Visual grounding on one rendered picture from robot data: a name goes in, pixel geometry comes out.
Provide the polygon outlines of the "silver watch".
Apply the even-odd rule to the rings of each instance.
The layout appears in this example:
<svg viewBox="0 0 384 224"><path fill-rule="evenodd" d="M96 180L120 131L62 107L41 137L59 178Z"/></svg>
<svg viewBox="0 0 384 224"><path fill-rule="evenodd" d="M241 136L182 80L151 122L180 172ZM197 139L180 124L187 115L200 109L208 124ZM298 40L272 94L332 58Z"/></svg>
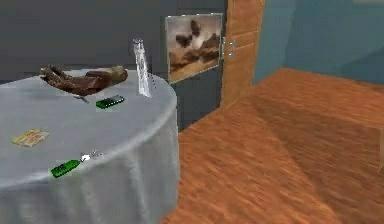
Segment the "silver watch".
<svg viewBox="0 0 384 224"><path fill-rule="evenodd" d="M90 153L82 153L80 157L80 161L85 162L101 155L104 155L104 152L98 152L97 150L94 150Z"/></svg>

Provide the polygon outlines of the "brown reclining statue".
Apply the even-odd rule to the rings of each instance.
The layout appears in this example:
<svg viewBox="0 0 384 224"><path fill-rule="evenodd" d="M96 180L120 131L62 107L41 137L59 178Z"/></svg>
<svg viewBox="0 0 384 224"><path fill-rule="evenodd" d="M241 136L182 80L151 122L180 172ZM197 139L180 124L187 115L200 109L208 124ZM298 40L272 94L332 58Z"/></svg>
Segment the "brown reclining statue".
<svg viewBox="0 0 384 224"><path fill-rule="evenodd" d="M123 66L104 70L90 70L85 75L71 76L56 66L40 69L40 78L48 85L78 96L88 96L120 84L128 78Z"/></svg>

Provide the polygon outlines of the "clear glass vase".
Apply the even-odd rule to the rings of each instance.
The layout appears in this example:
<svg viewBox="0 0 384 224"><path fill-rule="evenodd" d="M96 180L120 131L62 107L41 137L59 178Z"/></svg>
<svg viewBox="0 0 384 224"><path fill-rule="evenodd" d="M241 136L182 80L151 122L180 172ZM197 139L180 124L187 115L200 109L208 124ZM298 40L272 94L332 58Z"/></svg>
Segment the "clear glass vase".
<svg viewBox="0 0 384 224"><path fill-rule="evenodd" d="M140 38L133 40L133 49L136 58L136 67L138 74L138 91L145 97L152 97L149 82L148 82L148 71L147 61L145 58L145 48L143 40Z"/></svg>

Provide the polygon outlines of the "framed brown landscape picture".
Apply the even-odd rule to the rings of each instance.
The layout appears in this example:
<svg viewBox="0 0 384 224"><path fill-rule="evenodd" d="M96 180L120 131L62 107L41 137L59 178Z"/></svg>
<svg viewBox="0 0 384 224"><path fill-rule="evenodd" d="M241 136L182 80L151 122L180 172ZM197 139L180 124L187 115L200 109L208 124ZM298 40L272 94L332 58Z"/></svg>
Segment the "framed brown landscape picture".
<svg viewBox="0 0 384 224"><path fill-rule="evenodd" d="M222 13L165 18L170 83L193 77L220 65L222 28Z"/></svg>

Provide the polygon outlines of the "wooden room door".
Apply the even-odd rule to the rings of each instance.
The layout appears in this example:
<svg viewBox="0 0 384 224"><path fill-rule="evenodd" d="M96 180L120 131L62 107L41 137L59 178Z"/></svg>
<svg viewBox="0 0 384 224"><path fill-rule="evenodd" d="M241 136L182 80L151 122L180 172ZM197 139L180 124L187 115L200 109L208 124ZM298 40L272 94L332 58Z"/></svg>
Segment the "wooden room door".
<svg viewBox="0 0 384 224"><path fill-rule="evenodd" d="M233 104L253 83L265 1L228 0L221 107ZM234 57L229 58L229 42L233 40L236 49Z"/></svg>

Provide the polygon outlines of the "round table with grey cloth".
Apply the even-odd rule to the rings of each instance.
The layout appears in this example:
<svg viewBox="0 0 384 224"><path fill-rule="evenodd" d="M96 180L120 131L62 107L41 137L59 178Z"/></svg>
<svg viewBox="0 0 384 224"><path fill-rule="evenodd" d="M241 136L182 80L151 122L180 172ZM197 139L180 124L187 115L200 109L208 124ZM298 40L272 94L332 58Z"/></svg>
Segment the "round table with grey cloth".
<svg viewBox="0 0 384 224"><path fill-rule="evenodd" d="M159 224L177 205L177 96L162 78L152 97L137 74L79 100L38 77L0 85L0 224ZM122 103L96 102L120 95ZM12 143L30 129L33 147ZM55 178L51 169L82 153L104 155Z"/></svg>

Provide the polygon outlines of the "yellow flat card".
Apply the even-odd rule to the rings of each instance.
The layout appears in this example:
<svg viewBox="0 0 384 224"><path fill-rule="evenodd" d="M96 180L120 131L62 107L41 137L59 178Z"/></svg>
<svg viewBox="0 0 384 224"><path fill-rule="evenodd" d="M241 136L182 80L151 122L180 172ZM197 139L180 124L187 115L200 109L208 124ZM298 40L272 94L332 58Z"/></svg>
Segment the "yellow flat card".
<svg viewBox="0 0 384 224"><path fill-rule="evenodd" d="M41 141L44 141L48 136L48 132L30 129L22 135L13 138L12 143L24 147L33 147Z"/></svg>

